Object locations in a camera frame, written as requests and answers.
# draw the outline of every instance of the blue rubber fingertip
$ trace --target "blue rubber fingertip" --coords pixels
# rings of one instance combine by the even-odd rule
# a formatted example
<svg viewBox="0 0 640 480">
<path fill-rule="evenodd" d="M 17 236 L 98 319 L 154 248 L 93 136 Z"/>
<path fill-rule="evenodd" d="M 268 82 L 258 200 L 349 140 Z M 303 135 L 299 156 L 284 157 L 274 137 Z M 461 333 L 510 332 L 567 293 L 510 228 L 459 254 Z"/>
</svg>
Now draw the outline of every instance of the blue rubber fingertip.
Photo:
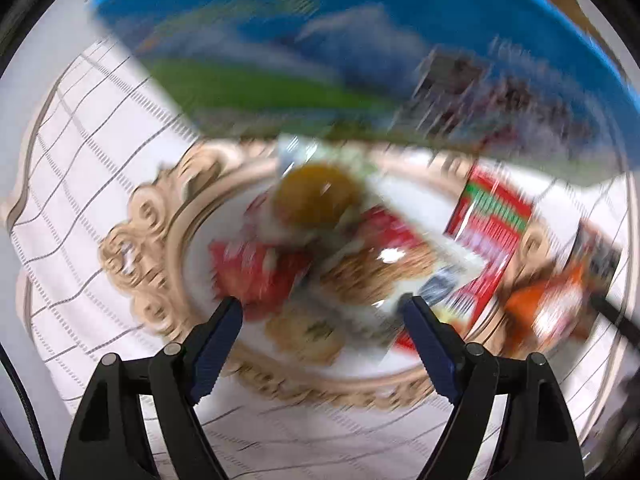
<svg viewBox="0 0 640 480">
<path fill-rule="evenodd" d="M 235 302 L 211 334 L 193 369 L 190 395 L 194 403 L 211 393 L 242 326 L 242 307 Z"/>
<path fill-rule="evenodd" d="M 452 404 L 457 403 L 462 393 L 456 386 L 455 363 L 446 353 L 444 346 L 413 298 L 406 298 L 402 302 L 401 311 L 404 326 L 414 340 L 422 364 L 436 392 L 447 397 Z"/>
</svg>

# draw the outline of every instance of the tablecloth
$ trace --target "tablecloth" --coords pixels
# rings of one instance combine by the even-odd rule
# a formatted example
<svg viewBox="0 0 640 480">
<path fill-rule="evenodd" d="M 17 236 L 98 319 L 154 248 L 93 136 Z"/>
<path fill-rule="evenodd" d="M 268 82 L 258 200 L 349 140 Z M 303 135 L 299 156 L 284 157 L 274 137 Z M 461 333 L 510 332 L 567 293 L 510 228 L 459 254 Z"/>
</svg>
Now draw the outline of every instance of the tablecloth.
<svg viewBox="0 0 640 480">
<path fill-rule="evenodd" d="M 127 200 L 160 167 L 171 167 L 196 139 L 175 104 L 116 40 L 106 37 L 69 66 L 36 133 L 28 167 L 28 198 L 10 235 L 33 285 L 28 325 L 60 396 L 73 413 L 100 357 L 124 360 L 157 352 L 163 341 L 130 312 L 130 298 L 108 281 L 98 243 L 127 218 Z M 624 177 L 592 189 L 519 168 L 510 178 L 556 222 L 552 249 L 566 257 L 580 218 L 590 218 L 623 247 L 610 290 L 620 304 L 628 267 Z M 562 347 L 550 362 L 583 433 L 598 391 L 610 374 L 616 332 L 603 319 L 584 346 Z M 504 410 L 497 397 L 472 478 L 485 473 Z M 145 425 L 164 478 L 175 473 L 152 399 L 142 398 Z M 413 479 L 450 413 L 431 394 L 392 412 L 286 406 L 220 378 L 196 407 L 204 432 L 231 479 Z"/>
</svg>

